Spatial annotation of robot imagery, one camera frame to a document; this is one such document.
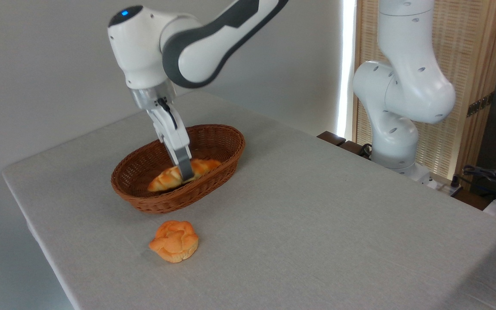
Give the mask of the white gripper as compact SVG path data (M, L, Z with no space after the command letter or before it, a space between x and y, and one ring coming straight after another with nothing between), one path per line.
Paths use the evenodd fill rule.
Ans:
M190 139L178 111L167 98L158 98L154 108L147 111L153 120L158 139L164 143L171 161L179 169L182 181L194 177L189 149Z

